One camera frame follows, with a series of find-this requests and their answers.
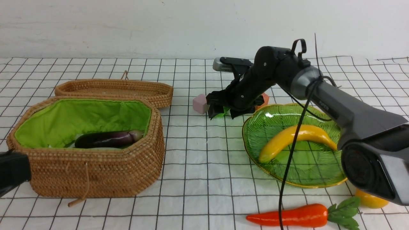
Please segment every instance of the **white wall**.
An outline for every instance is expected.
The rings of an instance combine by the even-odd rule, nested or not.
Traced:
[[[409,55],[408,0],[1,0],[0,57]]]

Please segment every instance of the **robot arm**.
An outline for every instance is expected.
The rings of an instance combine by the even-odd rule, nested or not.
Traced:
[[[301,41],[302,52],[295,54]],[[341,128],[338,149],[342,150],[342,168],[358,189],[399,205],[409,205],[409,125],[400,115],[376,109],[319,80],[322,73],[302,59],[305,41],[296,40],[292,49],[261,47],[254,64],[249,60],[222,57],[213,69],[233,72],[235,79],[224,90],[207,96],[212,117],[217,106],[230,108],[232,117],[251,113],[262,104],[260,95],[278,84],[299,100],[312,92],[316,104]]]

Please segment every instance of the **black cable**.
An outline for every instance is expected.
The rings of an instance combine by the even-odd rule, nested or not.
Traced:
[[[279,195],[279,220],[280,220],[280,228],[281,230],[284,230],[284,226],[283,226],[283,220],[282,220],[282,206],[283,206],[283,193],[284,193],[284,185],[285,185],[285,181],[287,180],[287,175],[288,175],[288,171],[290,170],[290,165],[291,165],[291,161],[292,161],[292,155],[294,153],[294,149],[295,149],[295,144],[297,142],[297,137],[298,137],[298,132],[300,131],[301,125],[303,123],[303,119],[305,117],[305,114],[307,112],[307,107],[308,104],[311,102],[312,99],[312,95],[314,94],[315,89],[317,88],[317,86],[321,83],[321,81],[324,79],[323,76],[320,76],[314,83],[312,86],[311,91],[308,94],[307,97],[307,102],[303,108],[303,111],[301,113],[300,116],[300,120],[298,121],[298,125],[297,125],[297,129],[295,131],[295,135],[294,135],[294,140],[292,142],[292,146],[290,149],[290,154],[288,156],[288,161],[287,161],[287,166],[285,168],[284,171],[284,176],[283,176],[283,181],[281,183],[281,189],[280,189],[280,195]]]
[[[330,78],[330,77],[328,77],[328,76],[323,76],[322,79],[328,79],[334,87],[337,87],[337,88],[338,88],[338,86],[336,85],[335,81],[334,81],[332,78]],[[294,96],[292,96],[292,95],[291,95],[288,91],[286,91],[285,89],[283,89],[283,90],[284,90],[284,92],[287,93],[288,96],[290,96],[291,99],[293,99],[299,106],[301,106],[302,108],[304,108],[304,106],[303,106]],[[312,112],[309,111],[308,109],[307,109],[307,112],[308,112],[309,114],[311,114],[313,117],[315,117],[315,118],[317,118],[317,119],[319,119],[319,120],[321,120],[321,121],[325,121],[325,122],[330,122],[330,121],[332,121],[332,119],[324,119],[324,118],[322,118],[322,117],[319,117],[318,115],[315,115],[314,113],[312,113]]]

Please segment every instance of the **black object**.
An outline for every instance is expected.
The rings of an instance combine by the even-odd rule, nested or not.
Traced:
[[[302,51],[295,54],[299,41]],[[244,110],[259,93],[275,84],[298,100],[306,100],[311,93],[312,102],[342,130],[337,147],[342,150],[342,167],[349,181],[366,193],[395,204],[409,205],[408,121],[325,82],[322,72],[302,59],[305,52],[303,39],[294,41],[292,49],[261,47],[243,79],[236,83],[235,77],[230,88],[225,89],[225,104]],[[215,70],[231,72],[228,66],[218,59],[213,64]],[[241,92],[248,98],[240,98]]]
[[[0,197],[31,180],[28,156],[10,149],[0,155]]]
[[[213,69],[216,71],[233,72],[234,80],[221,91],[213,91],[206,96],[209,105],[208,114],[210,119],[217,114],[224,113],[224,107],[230,109],[231,118],[234,119],[243,114],[254,113],[255,106],[264,103],[261,96],[269,86],[261,85],[264,81],[259,78],[252,78],[253,63],[247,59],[221,57],[215,59]],[[249,82],[257,85],[256,88],[249,88]]]

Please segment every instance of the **grid tablecloth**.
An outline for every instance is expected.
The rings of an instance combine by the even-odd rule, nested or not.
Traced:
[[[317,62],[310,59],[313,65]],[[0,198],[0,230],[252,230],[245,214],[276,210],[280,184],[248,158],[241,139],[245,119],[208,119],[196,113],[195,96],[226,87],[233,75],[202,59],[0,59],[0,151],[6,135],[32,105],[54,95],[73,79],[130,79],[174,86],[172,106],[161,109],[166,143],[160,179],[132,198],[73,199],[39,197],[24,183]],[[324,74],[345,92],[406,118],[409,115],[409,59],[319,58]],[[270,104],[293,102],[278,86],[266,92]],[[327,189],[286,187],[284,208],[307,203],[330,206],[355,193],[349,183]],[[361,230],[405,230],[408,208],[389,204],[360,208]],[[339,229],[329,223],[320,229]]]

